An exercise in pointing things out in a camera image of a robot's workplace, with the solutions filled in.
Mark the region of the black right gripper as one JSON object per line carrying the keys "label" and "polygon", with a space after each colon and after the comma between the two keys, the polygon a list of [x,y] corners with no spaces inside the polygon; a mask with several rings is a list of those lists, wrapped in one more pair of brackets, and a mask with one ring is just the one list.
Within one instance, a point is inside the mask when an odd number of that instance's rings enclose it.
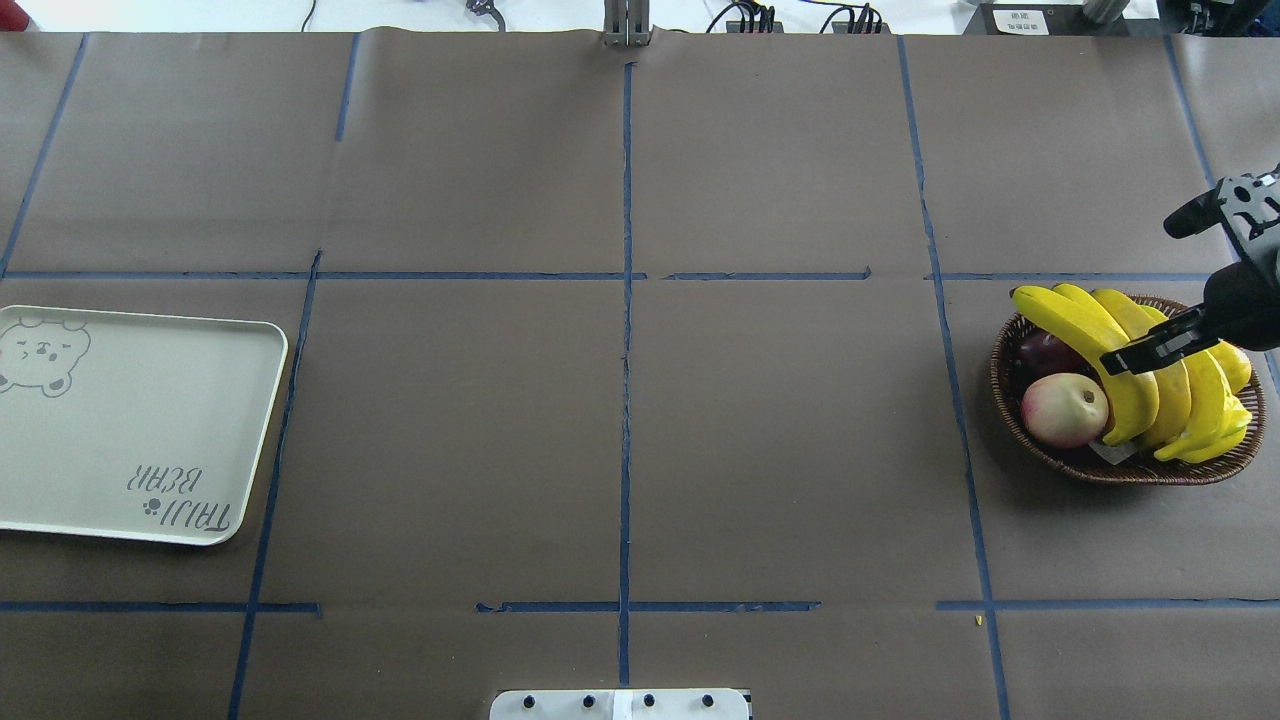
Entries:
{"label": "black right gripper", "polygon": [[1142,374],[1203,351],[1208,340],[1256,352],[1279,346],[1276,255],[1243,259],[1215,272],[1204,284],[1202,306],[1170,316],[1100,361],[1107,375]]}

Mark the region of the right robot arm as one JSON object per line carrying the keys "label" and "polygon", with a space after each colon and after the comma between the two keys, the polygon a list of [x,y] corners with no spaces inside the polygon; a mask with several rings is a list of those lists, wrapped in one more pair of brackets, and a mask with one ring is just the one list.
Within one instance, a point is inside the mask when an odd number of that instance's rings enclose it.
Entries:
{"label": "right robot arm", "polygon": [[1103,354],[1102,377],[1164,369],[1220,342],[1253,352],[1277,348],[1277,170],[1221,178],[1164,220],[1165,233],[1175,240],[1215,225],[1225,232],[1238,261],[1206,281],[1199,304]]}

